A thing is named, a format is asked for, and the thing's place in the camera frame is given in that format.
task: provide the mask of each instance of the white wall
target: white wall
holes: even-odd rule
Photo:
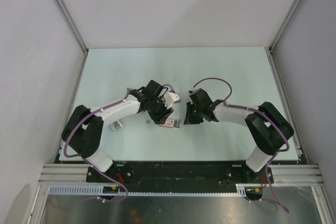
[[[83,53],[53,0],[0,9],[0,223],[17,224],[55,151]]]
[[[64,0],[88,48],[269,46],[293,0]]]
[[[305,0],[275,55],[313,163],[336,208],[336,0]]]

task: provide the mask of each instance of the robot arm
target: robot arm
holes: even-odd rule
[[[294,131],[280,112],[269,102],[260,106],[244,109],[243,106],[225,105],[223,100],[212,101],[203,89],[197,89],[190,93],[192,102],[187,103],[187,115],[184,124],[200,124],[203,119],[211,122],[232,122],[246,126],[256,142],[256,147],[246,160],[247,169],[252,173],[259,172],[267,162],[284,145],[283,139],[272,125],[266,125],[266,120],[251,110],[258,110],[268,116],[289,139]]]
[[[100,171],[105,172],[111,167],[113,160],[99,147],[103,127],[125,116],[142,111],[147,111],[155,124],[164,123],[174,111],[171,108],[172,105],[180,100],[174,92],[166,91],[163,95],[160,95],[164,89],[165,87],[151,80],[146,87],[130,90],[128,97],[114,106],[89,109],[80,105],[72,113],[61,137],[66,141],[81,120],[97,111],[84,121],[83,125],[86,125],[86,128],[81,125],[75,131],[69,146],[82,158],[88,160]]]

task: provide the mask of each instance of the white panel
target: white panel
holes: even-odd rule
[[[269,46],[293,0],[64,0],[89,48]]]
[[[0,223],[21,223],[83,54],[53,0],[0,0],[0,9]]]
[[[336,0],[305,0],[276,49],[302,144],[336,208]]]
[[[127,87],[140,88],[153,79],[171,84],[180,95],[182,102],[173,105],[169,118],[184,122],[188,90],[205,77],[220,77],[232,84],[230,103],[260,105],[269,101],[284,114],[263,47],[91,49],[75,106],[90,108],[113,102],[124,97]],[[223,99],[229,92],[219,81],[206,81],[200,87],[213,100]],[[115,160],[242,160],[256,146],[248,128],[234,123],[204,122],[169,129],[155,125],[147,113],[120,121],[123,128],[113,132],[105,127],[101,138],[101,147]],[[290,146],[277,160],[297,160],[292,140]],[[63,152],[60,160],[67,160]]]

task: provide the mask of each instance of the metal plate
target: metal plate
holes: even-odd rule
[[[283,212],[268,202],[249,204],[240,197],[129,197],[120,203],[90,200],[70,210],[47,205],[42,224],[246,224],[246,223],[322,223],[310,187],[275,188],[291,211]],[[87,196],[56,196],[54,204],[74,204]],[[272,198],[270,190],[264,198]]]

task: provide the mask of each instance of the small object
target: small object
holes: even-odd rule
[[[116,131],[118,128],[122,128],[122,124],[119,120],[115,121],[114,123],[110,124],[110,127],[112,129],[112,131]]]
[[[166,128],[181,128],[181,120],[167,119],[164,124],[159,124],[159,126]]]

